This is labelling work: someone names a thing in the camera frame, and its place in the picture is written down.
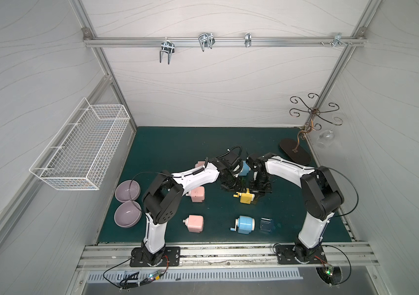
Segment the pink sharpener row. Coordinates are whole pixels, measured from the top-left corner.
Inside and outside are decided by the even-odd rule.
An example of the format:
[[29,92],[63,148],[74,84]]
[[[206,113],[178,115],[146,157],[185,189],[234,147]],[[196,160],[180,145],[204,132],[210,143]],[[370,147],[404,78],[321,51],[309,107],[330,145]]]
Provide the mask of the pink sharpener row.
[[198,161],[196,164],[195,164],[195,168],[198,168],[198,167],[206,167],[207,166],[207,164],[206,164],[206,162],[205,161]]
[[205,188],[199,186],[198,188],[190,190],[186,196],[190,197],[193,203],[202,203],[205,200]]
[[201,233],[204,228],[204,217],[200,215],[189,215],[182,221],[189,232]]

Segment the blue sharpener back row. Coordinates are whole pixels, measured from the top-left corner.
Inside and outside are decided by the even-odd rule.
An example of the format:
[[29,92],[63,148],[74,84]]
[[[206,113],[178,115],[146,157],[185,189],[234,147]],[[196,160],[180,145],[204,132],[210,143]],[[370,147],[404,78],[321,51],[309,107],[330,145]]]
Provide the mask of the blue sharpener back row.
[[245,161],[243,161],[243,168],[242,168],[241,172],[239,173],[239,177],[247,176],[250,171],[251,171],[250,166]]

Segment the blue tray front row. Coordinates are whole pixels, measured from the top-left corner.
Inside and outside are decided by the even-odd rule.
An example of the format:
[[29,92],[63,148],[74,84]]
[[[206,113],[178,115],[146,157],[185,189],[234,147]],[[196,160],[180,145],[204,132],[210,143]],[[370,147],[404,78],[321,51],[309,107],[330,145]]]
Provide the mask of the blue tray front row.
[[260,231],[272,233],[275,230],[274,220],[271,218],[261,218]]

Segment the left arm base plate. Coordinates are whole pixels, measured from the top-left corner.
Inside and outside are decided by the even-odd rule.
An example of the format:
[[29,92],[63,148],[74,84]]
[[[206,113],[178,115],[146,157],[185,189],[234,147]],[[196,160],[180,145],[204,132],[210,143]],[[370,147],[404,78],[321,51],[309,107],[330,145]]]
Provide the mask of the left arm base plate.
[[180,247],[163,247],[152,254],[146,247],[134,248],[131,252],[130,267],[166,267],[180,265]]

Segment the blue sharpener row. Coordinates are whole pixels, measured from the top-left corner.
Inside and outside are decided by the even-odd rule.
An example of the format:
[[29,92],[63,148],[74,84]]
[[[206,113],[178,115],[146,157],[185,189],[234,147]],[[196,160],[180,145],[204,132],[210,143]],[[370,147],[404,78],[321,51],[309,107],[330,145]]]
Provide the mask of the blue sharpener row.
[[235,220],[234,227],[231,227],[232,232],[239,234],[250,234],[254,231],[256,226],[255,219],[249,216],[239,216]]
[[247,176],[250,171],[251,171],[250,166],[245,161],[243,161],[243,168],[242,168],[241,172],[239,173],[239,177]]

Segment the blue sharpener front row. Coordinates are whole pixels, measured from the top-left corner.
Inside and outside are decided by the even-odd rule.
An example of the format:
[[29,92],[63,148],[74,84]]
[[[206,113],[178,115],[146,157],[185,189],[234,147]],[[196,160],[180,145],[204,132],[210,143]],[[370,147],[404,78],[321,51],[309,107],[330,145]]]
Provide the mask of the blue sharpener front row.
[[234,227],[231,227],[232,232],[239,234],[250,234],[254,231],[256,226],[255,219],[249,216],[239,216],[235,220]]

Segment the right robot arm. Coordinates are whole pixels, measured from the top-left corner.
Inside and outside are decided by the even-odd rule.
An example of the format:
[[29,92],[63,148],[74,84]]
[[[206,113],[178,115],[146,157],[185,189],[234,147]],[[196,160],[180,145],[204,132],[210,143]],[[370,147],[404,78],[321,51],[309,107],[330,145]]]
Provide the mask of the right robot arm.
[[307,214],[293,253],[299,263],[307,264],[321,247],[327,225],[344,202],[330,169],[302,166],[273,153],[249,155],[246,164],[254,173],[250,190],[257,196],[272,192],[271,175],[300,187]]

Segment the pink sharpener back row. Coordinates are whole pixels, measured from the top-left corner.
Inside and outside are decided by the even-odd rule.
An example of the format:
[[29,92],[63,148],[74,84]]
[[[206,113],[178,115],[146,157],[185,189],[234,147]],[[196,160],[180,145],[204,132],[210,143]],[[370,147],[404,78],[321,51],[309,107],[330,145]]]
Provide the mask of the pink sharpener back row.
[[198,161],[196,164],[195,164],[195,168],[198,168],[198,167],[206,167],[207,166],[207,164],[206,164],[206,162],[205,161]]

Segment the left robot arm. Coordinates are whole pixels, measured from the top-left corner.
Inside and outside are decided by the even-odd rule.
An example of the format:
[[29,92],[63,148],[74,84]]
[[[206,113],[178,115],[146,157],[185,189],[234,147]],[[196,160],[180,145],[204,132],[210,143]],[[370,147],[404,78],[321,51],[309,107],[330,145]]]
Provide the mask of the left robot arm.
[[165,252],[167,222],[176,214],[181,199],[191,190],[220,182],[223,189],[241,189],[239,173],[243,170],[240,152],[228,150],[220,156],[206,159],[202,166],[180,173],[160,172],[143,196],[146,233],[141,243],[144,261],[154,266]]

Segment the yellow sharpener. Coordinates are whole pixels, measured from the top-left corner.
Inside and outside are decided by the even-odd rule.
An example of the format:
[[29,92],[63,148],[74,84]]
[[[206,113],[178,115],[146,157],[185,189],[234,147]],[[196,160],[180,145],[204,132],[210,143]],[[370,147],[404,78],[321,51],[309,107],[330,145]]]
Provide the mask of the yellow sharpener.
[[242,204],[251,204],[256,198],[256,194],[252,193],[249,188],[246,188],[245,192],[236,192],[233,197],[239,198]]

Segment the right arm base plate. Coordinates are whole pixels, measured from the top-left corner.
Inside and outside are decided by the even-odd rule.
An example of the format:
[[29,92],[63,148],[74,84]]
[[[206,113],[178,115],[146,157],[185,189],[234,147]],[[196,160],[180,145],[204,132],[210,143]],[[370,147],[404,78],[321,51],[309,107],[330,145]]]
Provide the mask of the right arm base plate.
[[305,248],[303,244],[282,245],[276,243],[272,247],[277,258],[277,263],[288,264],[323,264],[327,262],[325,252],[321,246]]

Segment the pink sharpener front row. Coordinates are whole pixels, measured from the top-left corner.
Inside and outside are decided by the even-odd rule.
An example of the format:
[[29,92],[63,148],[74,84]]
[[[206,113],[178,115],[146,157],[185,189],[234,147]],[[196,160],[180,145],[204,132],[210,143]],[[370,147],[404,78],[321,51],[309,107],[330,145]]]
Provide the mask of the pink sharpener front row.
[[201,233],[204,228],[204,217],[200,215],[189,215],[182,221],[189,232]]

